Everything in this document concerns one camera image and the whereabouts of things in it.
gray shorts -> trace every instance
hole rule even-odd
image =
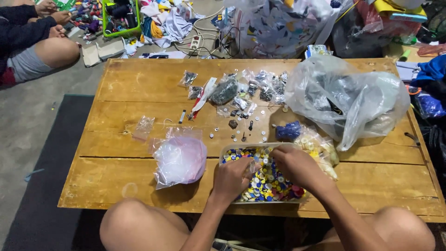
[[[36,51],[34,50],[35,47],[36,45],[33,45],[28,49],[13,52],[9,56],[6,66],[14,70],[16,83],[36,79],[54,70],[37,57]]]

person sitting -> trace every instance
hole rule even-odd
[[[270,157],[285,178],[307,189],[321,202],[334,225],[321,242],[293,251],[435,249],[434,235],[426,223],[405,208],[385,207],[373,215],[359,215],[308,153],[282,145],[274,148]],[[214,236],[230,203],[249,185],[251,179],[243,178],[243,174],[251,161],[244,157],[215,170],[214,188],[192,232],[176,214],[127,198],[105,213],[99,230],[103,245],[108,251],[216,251],[213,247],[223,250],[218,242],[213,243]]]
[[[78,45],[63,34],[70,12],[56,10],[52,0],[0,7],[0,85],[35,79],[77,60]]]

dark sweater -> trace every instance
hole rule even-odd
[[[40,40],[47,39],[50,28],[57,25],[52,17],[28,23],[28,19],[33,17],[37,17],[37,12],[32,5],[0,7],[0,76],[13,51],[29,48]]]

power strip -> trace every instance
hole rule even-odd
[[[190,42],[190,47],[189,47],[189,56],[197,56],[199,54],[199,51],[197,49],[200,47],[200,41],[201,41],[201,36],[194,37],[192,39],[192,42]]]

hand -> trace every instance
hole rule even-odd
[[[56,25],[50,28],[49,38],[64,38],[65,37],[65,29],[62,25]]]
[[[70,12],[67,10],[54,12],[51,16],[58,25],[66,25],[71,19]]]
[[[57,5],[52,0],[43,0],[38,5],[36,5],[37,15],[50,15],[57,11]]]
[[[273,149],[270,156],[276,161],[277,168],[285,178],[295,185],[314,193],[325,187],[334,185],[308,153],[290,145],[282,145]]]
[[[229,206],[237,196],[248,188],[252,175],[244,177],[245,170],[253,161],[251,158],[244,157],[221,165],[215,175],[211,197],[222,202],[223,205]]]

